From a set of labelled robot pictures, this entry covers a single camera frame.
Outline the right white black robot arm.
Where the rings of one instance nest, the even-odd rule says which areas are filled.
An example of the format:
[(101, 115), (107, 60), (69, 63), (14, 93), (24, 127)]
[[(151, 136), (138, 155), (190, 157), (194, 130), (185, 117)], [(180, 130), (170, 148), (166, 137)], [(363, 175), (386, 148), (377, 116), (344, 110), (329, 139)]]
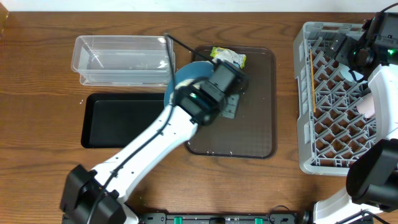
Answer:
[(361, 74), (373, 96), (376, 143), (349, 168), (346, 185), (313, 208), (312, 223), (351, 223), (397, 210), (397, 14), (383, 9), (365, 20), (355, 40), (337, 35), (326, 56)]

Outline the light blue bowl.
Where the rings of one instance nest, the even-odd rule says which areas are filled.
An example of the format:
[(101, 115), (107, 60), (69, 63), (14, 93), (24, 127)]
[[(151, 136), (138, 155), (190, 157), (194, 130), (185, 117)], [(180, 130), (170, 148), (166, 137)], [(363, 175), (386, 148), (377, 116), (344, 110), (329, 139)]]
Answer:
[(340, 67), (340, 73), (341, 75), (344, 77), (345, 80), (348, 80), (349, 82), (354, 82), (354, 78), (356, 78), (357, 81), (359, 81), (360, 79), (362, 79), (363, 75), (352, 71), (351, 73), (349, 72), (349, 67), (347, 67), (346, 65), (339, 63), (339, 67)]

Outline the wooden chopstick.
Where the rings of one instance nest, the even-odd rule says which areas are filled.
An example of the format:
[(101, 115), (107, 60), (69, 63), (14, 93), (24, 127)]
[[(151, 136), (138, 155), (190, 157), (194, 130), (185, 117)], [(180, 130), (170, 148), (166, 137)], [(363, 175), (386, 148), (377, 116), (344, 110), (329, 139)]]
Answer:
[(313, 113), (315, 113), (316, 112), (316, 96), (315, 96), (315, 83), (314, 83), (312, 49), (310, 49), (310, 74), (311, 74), (311, 84), (312, 84), (312, 111), (313, 111)]

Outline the pink plastic cup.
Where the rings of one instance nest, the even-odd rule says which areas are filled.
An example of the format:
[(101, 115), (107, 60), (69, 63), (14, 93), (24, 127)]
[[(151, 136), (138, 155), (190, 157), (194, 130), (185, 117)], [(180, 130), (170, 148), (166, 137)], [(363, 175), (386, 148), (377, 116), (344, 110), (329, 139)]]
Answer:
[(365, 118), (372, 118), (375, 115), (374, 99), (372, 93), (363, 96), (356, 106), (358, 112), (363, 114)]

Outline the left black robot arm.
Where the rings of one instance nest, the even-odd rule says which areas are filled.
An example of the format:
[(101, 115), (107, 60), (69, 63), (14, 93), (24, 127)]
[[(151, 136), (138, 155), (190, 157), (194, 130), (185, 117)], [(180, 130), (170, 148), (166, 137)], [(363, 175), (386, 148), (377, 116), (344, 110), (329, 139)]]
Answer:
[(126, 205), (138, 183), (171, 151), (211, 124), (229, 98), (236, 99), (248, 77), (236, 63), (196, 61), (172, 75), (164, 110), (138, 137), (113, 157), (67, 175), (60, 209), (72, 223), (138, 223)]

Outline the dark blue plate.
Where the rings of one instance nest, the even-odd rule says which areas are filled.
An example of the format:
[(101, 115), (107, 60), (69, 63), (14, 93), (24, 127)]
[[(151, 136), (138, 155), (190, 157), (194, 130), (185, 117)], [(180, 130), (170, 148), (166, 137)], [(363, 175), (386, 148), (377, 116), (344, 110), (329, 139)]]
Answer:
[[(201, 77), (210, 78), (213, 75), (213, 70), (213, 64), (207, 61), (196, 61), (189, 63), (175, 73), (174, 78), (176, 81), (176, 85), (182, 84), (182, 82), (185, 80), (195, 80)], [(173, 91), (173, 83), (172, 80), (170, 80), (164, 94), (165, 107), (169, 104), (170, 96)]]

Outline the yellow green snack wrapper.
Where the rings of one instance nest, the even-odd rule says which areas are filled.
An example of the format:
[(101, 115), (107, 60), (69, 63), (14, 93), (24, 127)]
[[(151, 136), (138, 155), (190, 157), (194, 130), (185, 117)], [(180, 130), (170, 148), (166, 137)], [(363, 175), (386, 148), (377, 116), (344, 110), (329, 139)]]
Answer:
[(210, 56), (213, 57), (214, 60), (220, 59), (222, 61), (227, 61), (239, 68), (245, 67), (247, 59), (245, 54), (239, 54), (233, 50), (222, 47), (213, 47)]

